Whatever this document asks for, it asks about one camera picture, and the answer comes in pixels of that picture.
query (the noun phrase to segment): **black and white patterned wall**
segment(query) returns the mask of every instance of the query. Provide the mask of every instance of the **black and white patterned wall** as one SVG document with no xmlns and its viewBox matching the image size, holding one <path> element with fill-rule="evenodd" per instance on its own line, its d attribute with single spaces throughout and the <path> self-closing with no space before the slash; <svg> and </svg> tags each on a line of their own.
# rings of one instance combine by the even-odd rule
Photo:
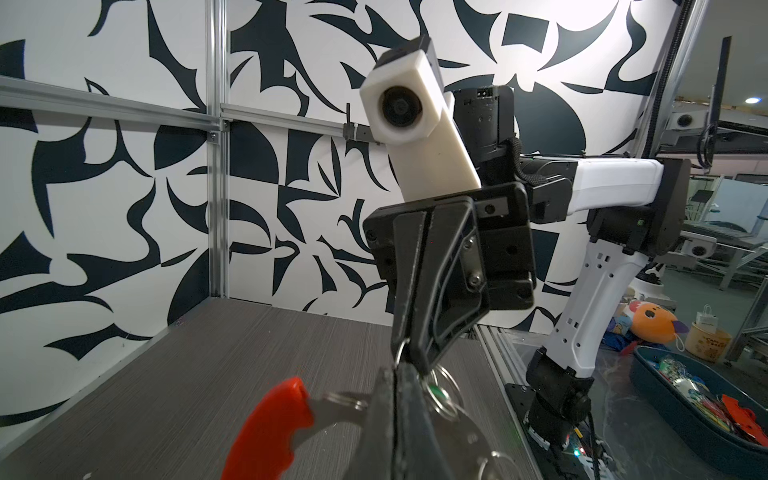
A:
<svg viewBox="0 0 768 480">
<path fill-rule="evenodd" d="M 378 55 L 429 33 L 449 88 L 509 84 L 526 152 L 622 153 L 679 0 L 228 0 L 230 103 L 366 123 Z M 391 323 L 361 221 L 402 201 L 386 150 L 235 123 L 230 294 Z M 482 321 L 548 333 L 578 276 L 586 214 L 537 226 L 536 307 Z"/>
<path fill-rule="evenodd" d="M 204 111 L 204 0 L 11 0 L 0 74 Z M 0 108 L 0 448 L 208 296 L 205 132 Z"/>
</svg>

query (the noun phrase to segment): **blue tray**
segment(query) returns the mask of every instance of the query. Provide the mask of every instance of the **blue tray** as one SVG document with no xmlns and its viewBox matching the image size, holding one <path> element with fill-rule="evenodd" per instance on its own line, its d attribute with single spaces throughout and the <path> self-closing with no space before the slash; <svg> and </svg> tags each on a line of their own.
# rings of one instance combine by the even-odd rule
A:
<svg viewBox="0 0 768 480">
<path fill-rule="evenodd" d="M 630 380 L 637 391 L 706 463 L 730 475 L 749 480 L 766 480 L 768 449 L 715 426 L 648 363 L 659 363 L 667 355 L 683 363 L 691 375 L 700 377 L 712 393 L 735 398 L 740 406 L 755 412 L 760 426 L 764 429 L 768 427 L 768 410 L 764 406 L 702 362 L 679 353 L 648 346 L 637 347 L 630 371 Z"/>
</svg>

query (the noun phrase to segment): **metal bracket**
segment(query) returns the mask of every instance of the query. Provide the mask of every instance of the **metal bracket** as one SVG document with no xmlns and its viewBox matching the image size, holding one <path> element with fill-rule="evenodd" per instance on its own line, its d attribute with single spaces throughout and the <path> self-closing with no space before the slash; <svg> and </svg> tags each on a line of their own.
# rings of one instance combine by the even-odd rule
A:
<svg viewBox="0 0 768 480">
<path fill-rule="evenodd" d="M 507 197 L 489 198 L 475 202 L 475 212 L 478 218 L 503 217 L 509 215 Z"/>
<path fill-rule="evenodd" d="M 224 132 L 230 131 L 230 121 L 228 120 L 222 120 L 219 126 L 218 131 L 209 131 L 208 132 L 208 139 L 210 143 L 214 145 L 220 145 L 221 144 L 221 134 Z"/>
<path fill-rule="evenodd" d="M 380 145 L 373 138 L 371 127 L 363 124 L 354 124 L 349 120 L 349 103 L 346 104 L 346 123 L 342 127 L 342 136 L 344 140 L 364 141 Z"/>
</svg>

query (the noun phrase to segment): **floor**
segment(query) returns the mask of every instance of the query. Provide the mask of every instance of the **floor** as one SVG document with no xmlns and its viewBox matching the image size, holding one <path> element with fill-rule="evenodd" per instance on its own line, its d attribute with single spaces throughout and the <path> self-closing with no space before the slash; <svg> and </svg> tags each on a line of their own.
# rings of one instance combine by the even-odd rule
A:
<svg viewBox="0 0 768 480">
<path fill-rule="evenodd" d="M 755 287 L 737 281 L 722 291 L 717 288 L 720 278 L 672 269 L 667 269 L 662 281 L 664 293 L 677 301 L 678 320 L 690 326 L 696 313 L 708 304 L 717 316 L 718 326 L 731 335 L 738 332 L 757 293 Z"/>
<path fill-rule="evenodd" d="M 521 341 L 516 333 L 505 334 L 505 338 L 527 365 L 538 348 L 535 339 L 528 337 Z M 614 477 L 617 480 L 737 480 L 700 458 L 637 391 L 630 381 L 633 363 L 632 355 L 598 350 L 595 381 L 589 392 L 595 427 L 609 445 L 614 459 L 611 466 Z M 725 376 L 736 384 L 734 376 L 756 383 L 738 369 L 731 369 Z"/>
<path fill-rule="evenodd" d="M 268 389 L 298 375 L 312 396 L 372 388 L 391 363 L 389 327 L 209 299 L 0 464 L 0 478 L 219 478 L 240 426 Z M 503 478 L 535 478 L 482 347 L 460 339 L 442 365 Z M 283 478 L 341 478 L 359 430 L 305 443 Z"/>
<path fill-rule="evenodd" d="M 731 335 L 736 335 L 755 299 L 757 289 L 741 282 L 731 282 L 728 289 L 720 291 L 720 279 L 667 270 L 664 274 L 664 293 L 677 301 L 677 318 L 690 326 L 696 320 L 696 313 L 704 304 L 712 307 L 717 316 L 718 326 Z M 738 386 L 759 403 L 768 406 L 768 366 L 746 353 L 732 366 L 717 363 L 715 371 Z"/>
</svg>

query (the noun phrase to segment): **white plastic housing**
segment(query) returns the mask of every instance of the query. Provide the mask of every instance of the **white plastic housing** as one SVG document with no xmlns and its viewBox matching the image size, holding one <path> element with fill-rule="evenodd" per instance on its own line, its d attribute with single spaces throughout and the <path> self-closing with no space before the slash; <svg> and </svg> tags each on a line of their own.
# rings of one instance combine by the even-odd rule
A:
<svg viewBox="0 0 768 480">
<path fill-rule="evenodd" d="M 408 127 L 391 125 L 382 113 L 382 96 L 395 86 L 410 89 L 422 104 L 421 114 Z M 452 95 L 443 95 L 423 51 L 374 68 L 360 87 L 360 98 L 373 137 L 386 144 L 404 201 L 480 188 L 453 123 Z"/>
<path fill-rule="evenodd" d="M 547 356 L 564 369 L 571 367 L 580 379 L 592 375 L 608 322 L 627 286 L 648 263 L 646 255 L 627 255 L 622 248 L 605 240 L 587 243 L 576 286 L 544 342 Z"/>
<path fill-rule="evenodd" d="M 663 165 L 647 158 L 581 159 L 568 215 L 591 208 L 648 205 L 656 197 L 663 171 Z"/>
<path fill-rule="evenodd" d="M 708 258 L 715 253 L 715 248 L 717 247 L 717 239 L 715 237 L 687 231 L 680 232 L 680 236 L 685 237 L 683 248 L 680 249 L 680 252 L 683 255 L 696 258 Z M 703 253 L 696 247 L 703 248 Z"/>
</svg>

